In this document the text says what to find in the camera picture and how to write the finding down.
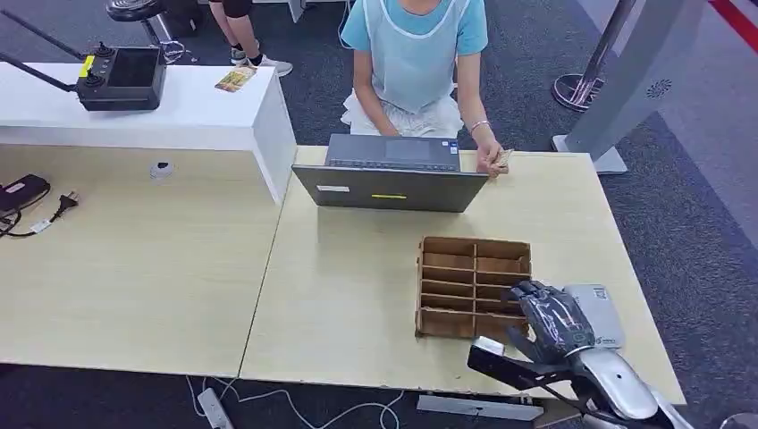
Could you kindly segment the person's left hand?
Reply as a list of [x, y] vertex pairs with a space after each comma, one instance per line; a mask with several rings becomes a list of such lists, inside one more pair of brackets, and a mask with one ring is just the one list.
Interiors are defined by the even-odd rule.
[[501, 166], [502, 146], [495, 138], [476, 139], [476, 171], [497, 177], [506, 172]]

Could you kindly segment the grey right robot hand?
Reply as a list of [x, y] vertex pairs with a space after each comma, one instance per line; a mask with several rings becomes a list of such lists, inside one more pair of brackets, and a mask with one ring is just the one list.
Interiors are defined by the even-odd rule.
[[536, 364], [558, 365], [571, 354], [595, 345], [594, 329], [574, 298], [538, 281], [521, 281], [510, 288], [532, 328], [530, 340], [509, 327], [510, 343]]

